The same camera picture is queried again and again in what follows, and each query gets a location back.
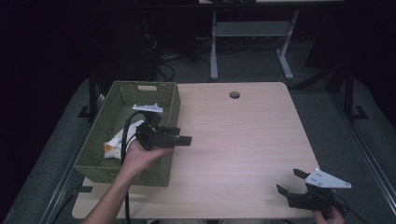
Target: gray carpet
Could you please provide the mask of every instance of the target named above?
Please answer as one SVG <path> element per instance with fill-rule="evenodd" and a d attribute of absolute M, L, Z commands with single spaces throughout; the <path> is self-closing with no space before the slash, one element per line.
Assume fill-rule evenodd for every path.
<path fill-rule="evenodd" d="M 255 43 L 255 46 L 236 45 L 236 49 L 243 50 L 233 54 L 219 54 L 217 82 L 281 81 L 291 86 L 312 77 L 319 71 L 304 67 L 311 43 L 292 42 L 287 58 L 295 79 L 286 80 L 275 53 L 275 49 L 280 44 L 281 39 L 269 43 Z M 175 69 L 175 82 L 199 83 L 209 80 L 207 65 L 209 54 L 203 53 L 199 56 L 201 59 L 196 61 L 182 58 L 167 63 Z M 161 69 L 167 76 L 171 75 L 171 70 L 167 67 L 162 66 Z M 162 81 L 163 78 L 158 76 L 157 80 Z M 350 131 L 351 124 L 345 121 L 344 115 L 334 102 L 334 98 L 340 99 L 343 93 L 330 95 L 324 90 L 326 82 L 327 78 L 324 78 L 303 91 L 290 91 L 318 163 L 325 172 L 352 183 L 352 189 L 339 190 L 339 194 L 350 208 L 369 223 L 396 223 L 396 216 L 375 182 L 372 172 L 361 155 L 360 145 Z M 390 182 L 394 184 L 396 183 L 393 161 L 396 158 L 394 137 L 396 132 L 375 105 L 370 92 L 359 82 L 355 83 L 355 87 L 355 103 L 363 107 L 369 119 L 357 120 L 353 125 L 359 129 Z M 57 213 L 60 204 L 65 202 L 72 188 L 80 184 L 83 176 L 74 171 L 70 175 L 70 181 L 59 185 L 65 167 L 91 127 L 87 119 L 77 118 L 79 110 L 84 105 L 88 105 L 88 102 L 88 83 L 84 82 L 64 111 L 51 139 L 15 201 L 13 214 L 6 223 L 40 223 L 40 221 L 51 223 L 51 220 L 43 217 L 50 216 L 50 211 Z M 64 189 L 65 193 L 58 195 L 60 200 L 55 203 L 51 201 L 51 197 L 56 196 L 57 189 Z M 79 220 L 71 215 L 75 199 L 75 196 L 72 197 L 58 216 L 56 223 L 79 223 Z M 314 222 L 312 218 L 291 221 L 300 224 Z M 144 220 L 135 221 L 135 223 L 143 222 Z M 348 214 L 346 223 L 361 222 L 352 214 Z"/>

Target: green basket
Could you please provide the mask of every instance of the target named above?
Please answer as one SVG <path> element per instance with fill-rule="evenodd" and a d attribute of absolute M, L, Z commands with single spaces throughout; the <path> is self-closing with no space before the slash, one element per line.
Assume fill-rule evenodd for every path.
<path fill-rule="evenodd" d="M 180 97 L 176 83 L 116 81 L 99 111 L 74 167 L 95 183 L 112 183 L 120 170 L 120 160 L 104 159 L 104 142 L 124 128 L 134 112 L 133 105 L 155 105 L 163 108 L 161 126 L 177 126 Z M 132 123 L 144 119 L 137 115 Z M 168 186 L 173 153 L 154 162 L 140 176 L 136 185 Z"/>

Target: wooden table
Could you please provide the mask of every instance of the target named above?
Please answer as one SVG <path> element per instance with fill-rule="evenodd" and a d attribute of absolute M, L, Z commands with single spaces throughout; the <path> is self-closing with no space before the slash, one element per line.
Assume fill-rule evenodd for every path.
<path fill-rule="evenodd" d="M 132 218 L 296 218 L 276 184 L 304 193 L 292 169 L 312 172 L 317 160 L 282 83 L 179 84 L 178 127 L 192 136 L 177 147 L 169 187 L 132 186 Z M 239 99 L 230 92 L 238 91 Z M 80 193 L 73 216 L 84 218 L 108 184 Z M 119 217 L 124 217 L 122 207 Z"/>

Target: human arm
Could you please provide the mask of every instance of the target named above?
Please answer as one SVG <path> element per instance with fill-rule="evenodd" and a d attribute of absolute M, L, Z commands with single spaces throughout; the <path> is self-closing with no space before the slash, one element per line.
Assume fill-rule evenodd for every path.
<path fill-rule="evenodd" d="M 314 211 L 314 218 L 317 224 L 344 224 L 344 217 L 337 208 L 330 208 L 330 217 L 325 219 L 320 211 Z"/>
<path fill-rule="evenodd" d="M 172 149 L 165 148 L 146 151 L 137 140 L 132 141 L 119 174 L 82 223 L 113 223 L 122 207 L 129 187 L 157 158 L 171 151 Z"/>

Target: forearm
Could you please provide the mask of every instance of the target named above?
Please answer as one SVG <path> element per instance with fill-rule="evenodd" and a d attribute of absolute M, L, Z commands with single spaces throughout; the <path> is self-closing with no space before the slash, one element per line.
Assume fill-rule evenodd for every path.
<path fill-rule="evenodd" d="M 131 184 L 119 175 L 82 223 L 114 223 Z"/>

